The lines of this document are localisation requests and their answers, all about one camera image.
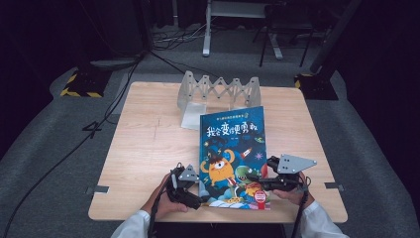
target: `orange cartoon character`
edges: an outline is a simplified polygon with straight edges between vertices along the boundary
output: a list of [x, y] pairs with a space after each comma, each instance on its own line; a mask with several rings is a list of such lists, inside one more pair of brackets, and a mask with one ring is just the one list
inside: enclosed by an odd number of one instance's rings
[[228, 153], [229, 161], [213, 153], [208, 153], [209, 159], [209, 169], [206, 170], [204, 167], [207, 161], [203, 161], [200, 165], [200, 169], [204, 173], [208, 173], [211, 179], [211, 185], [214, 186], [216, 181], [227, 180], [229, 186], [235, 185], [235, 174], [234, 168], [232, 167], [232, 162], [235, 160], [235, 154], [232, 150], [225, 150], [225, 153]]

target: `white sleeve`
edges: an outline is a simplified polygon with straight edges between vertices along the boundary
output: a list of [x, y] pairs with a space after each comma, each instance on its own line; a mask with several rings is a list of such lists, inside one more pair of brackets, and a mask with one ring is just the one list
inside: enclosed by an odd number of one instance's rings
[[139, 210], [124, 221], [112, 234], [111, 238], [147, 238], [151, 216]]
[[303, 210], [300, 222], [302, 238], [349, 237], [343, 234], [340, 228], [333, 223], [324, 208], [316, 201], [313, 201], [312, 204]]

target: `blue book cover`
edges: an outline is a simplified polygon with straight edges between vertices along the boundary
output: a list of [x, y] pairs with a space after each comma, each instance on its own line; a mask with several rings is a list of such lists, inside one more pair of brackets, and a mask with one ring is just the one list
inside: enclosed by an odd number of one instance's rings
[[199, 160], [204, 205], [270, 210], [269, 192], [247, 179], [267, 177], [262, 106], [201, 115]]

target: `person's arm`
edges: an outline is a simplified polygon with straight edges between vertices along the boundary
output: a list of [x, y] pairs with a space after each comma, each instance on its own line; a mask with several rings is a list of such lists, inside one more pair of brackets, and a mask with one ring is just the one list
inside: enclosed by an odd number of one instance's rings
[[345, 238], [349, 237], [333, 223], [328, 213], [317, 202], [313, 201], [303, 210], [300, 221], [300, 233], [302, 238]]
[[[152, 207], [157, 199], [161, 188], [165, 185], [165, 182], [169, 174], [166, 175], [161, 181], [160, 185], [155, 188], [148, 201], [142, 206], [141, 210], [130, 216], [124, 221], [112, 234], [111, 238], [147, 238], [148, 229], [151, 223]], [[188, 207], [182, 203], [171, 202], [166, 192], [160, 196], [160, 201], [157, 207], [156, 218], [162, 218], [170, 212], [182, 211], [187, 212]]]
[[[305, 175], [300, 173], [300, 176], [305, 179]], [[294, 189], [292, 191], [274, 190], [274, 194], [282, 199], [287, 199], [291, 203], [299, 205], [303, 196], [303, 191]], [[312, 194], [308, 193], [308, 200], [303, 204], [302, 218], [300, 219], [300, 233], [303, 238], [306, 237], [320, 237], [320, 238], [344, 238], [349, 237], [344, 235], [340, 228], [333, 223], [328, 213], [324, 208], [315, 201]]]
[[130, 216], [129, 219], [124, 221], [114, 231], [111, 238], [146, 238], [148, 237], [150, 222], [151, 216], [147, 212], [139, 210], [134, 215]]

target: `human hand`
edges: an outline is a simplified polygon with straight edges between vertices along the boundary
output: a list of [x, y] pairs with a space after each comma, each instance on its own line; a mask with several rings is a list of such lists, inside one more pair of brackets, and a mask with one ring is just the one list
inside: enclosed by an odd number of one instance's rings
[[[303, 182], [306, 183], [306, 177], [303, 174], [303, 172], [299, 173], [300, 177], [303, 179]], [[275, 189], [272, 191], [274, 194], [276, 194], [278, 197], [280, 197], [281, 199], [287, 199], [289, 200], [291, 203], [296, 204], [296, 205], [300, 205], [300, 201], [302, 200], [303, 197], [303, 191], [299, 190], [297, 188], [295, 188], [292, 191], [283, 191], [283, 190], [278, 190]], [[312, 196], [312, 194], [308, 191], [308, 200], [305, 202], [305, 204], [303, 205], [303, 208], [308, 207], [310, 204], [312, 204], [312, 202], [315, 200], [315, 198]]]
[[[167, 174], [166, 176], [164, 176], [163, 180], [160, 182], [160, 185], [157, 188], [155, 188], [154, 192], [152, 192], [152, 195], [149, 197], [148, 201], [142, 206], [142, 210], [146, 211], [148, 214], [152, 214], [152, 206], [154, 205], [154, 202], [156, 198], [158, 197], [158, 194], [161, 188], [164, 186], [164, 183], [166, 182], [169, 176], [170, 174]], [[162, 218], [166, 216], [168, 213], [175, 212], [175, 211], [187, 212], [188, 207], [182, 203], [171, 202], [169, 200], [169, 197], [167, 196], [167, 193], [164, 192], [160, 196], [160, 201], [157, 207], [156, 219]]]

